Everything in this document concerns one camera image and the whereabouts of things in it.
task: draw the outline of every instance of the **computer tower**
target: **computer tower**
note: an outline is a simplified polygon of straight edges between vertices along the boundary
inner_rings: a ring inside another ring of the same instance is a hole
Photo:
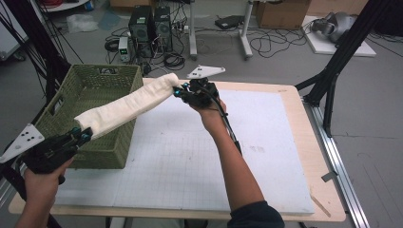
[[[171,52],[172,27],[169,7],[157,7],[154,13],[154,21],[157,37],[159,36],[159,51]]]
[[[151,6],[135,6],[128,22],[131,39],[137,57],[153,57],[154,44],[157,42],[154,17]]]

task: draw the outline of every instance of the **gray floor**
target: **gray floor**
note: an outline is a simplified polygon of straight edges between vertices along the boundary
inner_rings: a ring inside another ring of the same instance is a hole
[[[55,21],[62,22],[66,15],[73,13],[86,12],[82,9],[68,10],[55,14]],[[101,21],[104,13],[103,9],[96,9],[90,14],[95,21]],[[208,18],[198,21],[212,28],[211,22]],[[111,30],[67,34],[66,38],[86,64],[104,64],[105,38],[112,30],[126,25],[127,20],[121,19]],[[329,55],[314,54],[306,44],[291,46],[270,59],[261,58],[254,52],[252,59],[244,61],[240,41],[234,34],[198,33],[198,60],[193,62],[188,59],[189,51],[186,49],[185,68],[176,73],[184,79],[197,65],[216,66],[225,67],[226,72],[211,77],[211,80],[296,85],[319,73],[331,59]],[[399,175],[403,163],[403,61],[385,48],[367,42],[375,50],[376,57],[354,57],[342,71],[337,81],[332,131],[371,227],[398,228],[403,224],[403,180]],[[401,43],[377,42],[403,54]],[[69,62],[79,64],[72,51],[66,44],[64,46]],[[163,74],[157,69],[149,77]],[[8,60],[1,63],[0,91],[0,147],[4,148],[34,118],[45,100],[30,61]],[[307,92],[309,89],[303,89],[300,95]],[[0,211],[2,227],[12,227],[18,219],[18,216],[10,215],[7,207],[8,202]],[[99,217],[57,218],[66,227],[104,226],[104,218]],[[350,218],[342,223],[306,224],[354,227]],[[286,227],[298,225],[287,222]]]

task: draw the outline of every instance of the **folded fabric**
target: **folded fabric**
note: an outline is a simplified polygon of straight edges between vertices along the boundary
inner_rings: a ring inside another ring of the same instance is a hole
[[[172,87],[178,85],[176,74],[166,74],[121,99],[92,108],[74,120],[83,130],[91,127],[91,139],[95,140],[159,105],[173,94]]]

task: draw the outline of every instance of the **green plastic crate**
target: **green plastic crate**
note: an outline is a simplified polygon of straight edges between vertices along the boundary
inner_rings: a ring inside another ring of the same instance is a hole
[[[73,65],[61,88],[42,113],[36,127],[45,136],[61,135],[79,126],[74,117],[106,105],[143,86],[138,66]],[[73,168],[125,167],[135,120],[82,146]]]

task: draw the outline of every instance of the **gray machine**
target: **gray machine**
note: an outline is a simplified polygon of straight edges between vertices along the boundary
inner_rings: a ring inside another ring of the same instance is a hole
[[[312,31],[321,31],[330,41],[337,44],[340,37],[348,31],[355,18],[345,12],[329,13],[325,18],[317,19],[312,24]]]

